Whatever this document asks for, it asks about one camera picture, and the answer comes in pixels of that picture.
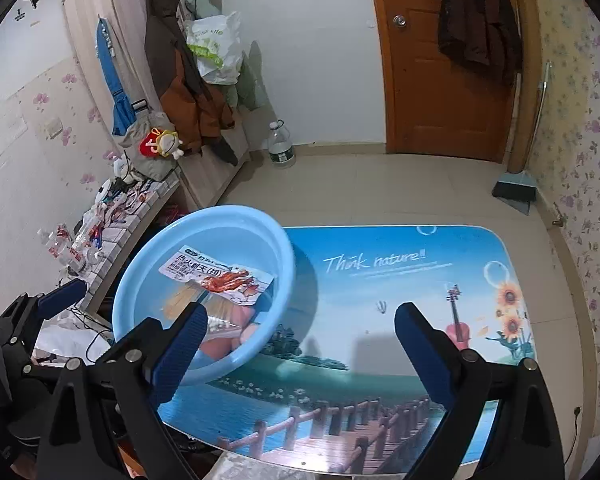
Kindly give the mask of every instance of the tile floor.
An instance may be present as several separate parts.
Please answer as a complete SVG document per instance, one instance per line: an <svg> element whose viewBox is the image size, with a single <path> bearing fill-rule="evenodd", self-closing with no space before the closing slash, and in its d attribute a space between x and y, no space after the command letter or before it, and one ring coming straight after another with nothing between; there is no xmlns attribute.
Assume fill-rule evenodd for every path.
<svg viewBox="0 0 600 480"><path fill-rule="evenodd" d="M573 303L538 212L524 216L491 196L502 172L491 162L426 155L300 156L286 170L256 160L240 170L220 203L259 208L283 226L467 224L495 232L522 287L568 453L573 409L582 405Z"/></svg>

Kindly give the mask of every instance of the blue gripper pad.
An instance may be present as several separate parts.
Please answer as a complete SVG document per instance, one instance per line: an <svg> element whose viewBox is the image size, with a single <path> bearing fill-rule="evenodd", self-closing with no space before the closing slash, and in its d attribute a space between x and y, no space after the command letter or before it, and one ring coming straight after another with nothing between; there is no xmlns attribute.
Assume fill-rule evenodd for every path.
<svg viewBox="0 0 600 480"><path fill-rule="evenodd" d="M38 301L38 318L51 319L67 307L72 306L72 304L78 303L86 293L87 284L83 280L75 278L69 283L65 283L40 298Z"/></svg>
<svg viewBox="0 0 600 480"><path fill-rule="evenodd" d="M403 303L398 307L394 323L395 335L398 336L429 397L433 402L442 404L447 411L450 410L456 400L452 389L451 370L432 342L432 339L437 337L436 333L440 331L433 330L413 303ZM443 336L440 338L442 344L446 340L453 345L445 333L440 332L440 335Z"/></svg>
<svg viewBox="0 0 600 480"><path fill-rule="evenodd" d="M185 321L180 327L183 316ZM198 303L189 303L166 331L166 336L173 339L152 370L150 401L156 408L173 397L205 334L205 308Z"/></svg>

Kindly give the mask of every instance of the door knob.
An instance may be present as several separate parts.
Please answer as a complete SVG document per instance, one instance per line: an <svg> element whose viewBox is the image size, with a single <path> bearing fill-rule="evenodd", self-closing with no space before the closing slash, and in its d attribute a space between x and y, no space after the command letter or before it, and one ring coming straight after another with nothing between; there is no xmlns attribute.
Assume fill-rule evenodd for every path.
<svg viewBox="0 0 600 480"><path fill-rule="evenodd" d="M405 27L407 25L407 19L404 16L398 14L394 17L394 25L396 27Z"/></svg>

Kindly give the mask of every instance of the wardrobe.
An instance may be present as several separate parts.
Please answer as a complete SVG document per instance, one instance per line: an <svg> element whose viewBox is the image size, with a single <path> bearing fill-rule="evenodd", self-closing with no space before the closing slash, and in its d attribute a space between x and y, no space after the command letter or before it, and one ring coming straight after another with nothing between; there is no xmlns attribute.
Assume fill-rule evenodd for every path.
<svg viewBox="0 0 600 480"><path fill-rule="evenodd" d="M64 15L78 62L105 127L111 131L113 98L106 85L95 49L98 20L107 20L115 34L117 64L131 102L145 99L154 110L162 110L144 54L146 12L144 0L63 0ZM232 166L213 154L208 146L201 153L178 160L176 173L187 195L190 210L214 205L240 167L249 160L242 120L234 110L235 127L222 136L235 152L238 165Z"/></svg>

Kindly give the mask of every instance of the violin illustration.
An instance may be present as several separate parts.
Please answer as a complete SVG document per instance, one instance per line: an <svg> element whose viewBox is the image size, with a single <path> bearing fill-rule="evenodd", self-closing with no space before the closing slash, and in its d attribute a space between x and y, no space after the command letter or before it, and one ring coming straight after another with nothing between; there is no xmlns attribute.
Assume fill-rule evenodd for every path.
<svg viewBox="0 0 600 480"><path fill-rule="evenodd" d="M471 337L469 325L467 325L467 323L462 323L458 317L456 301L458 301L460 294L461 292L457 285L454 285L453 288L448 290L446 300L451 302L451 311L454 316L454 322L453 324L447 325L445 332L458 350L465 350L469 348L469 339L471 339Z"/></svg>

